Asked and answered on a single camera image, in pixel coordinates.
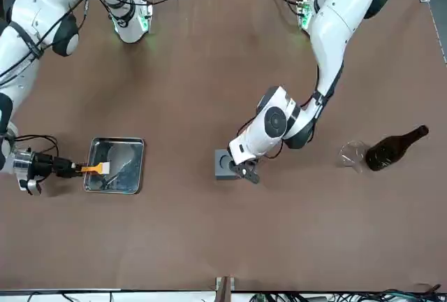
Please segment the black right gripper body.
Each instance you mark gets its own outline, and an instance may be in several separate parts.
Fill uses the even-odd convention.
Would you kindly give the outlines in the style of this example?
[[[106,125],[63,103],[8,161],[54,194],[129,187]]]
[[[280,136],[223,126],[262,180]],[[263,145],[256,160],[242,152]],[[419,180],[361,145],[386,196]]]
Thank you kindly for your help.
[[[46,153],[35,153],[31,160],[30,178],[38,177],[47,178],[49,175],[56,173],[54,163],[57,156]]]

